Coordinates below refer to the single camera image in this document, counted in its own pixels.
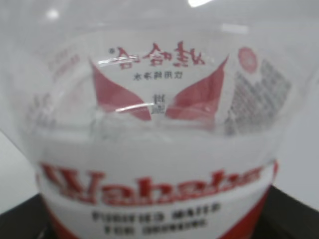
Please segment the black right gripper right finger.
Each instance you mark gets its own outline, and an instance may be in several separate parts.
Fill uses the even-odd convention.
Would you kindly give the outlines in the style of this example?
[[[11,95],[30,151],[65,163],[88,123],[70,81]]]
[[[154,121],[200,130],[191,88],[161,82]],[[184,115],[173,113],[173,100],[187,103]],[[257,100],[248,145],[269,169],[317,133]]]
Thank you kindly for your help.
[[[271,187],[259,219],[260,239],[318,239],[319,213]]]

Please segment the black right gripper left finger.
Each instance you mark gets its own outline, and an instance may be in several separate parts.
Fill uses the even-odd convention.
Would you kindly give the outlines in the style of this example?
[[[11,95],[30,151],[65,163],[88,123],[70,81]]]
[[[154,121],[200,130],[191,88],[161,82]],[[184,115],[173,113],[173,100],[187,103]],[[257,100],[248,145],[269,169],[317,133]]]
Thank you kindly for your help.
[[[39,194],[0,215],[2,239],[52,239],[54,231]]]

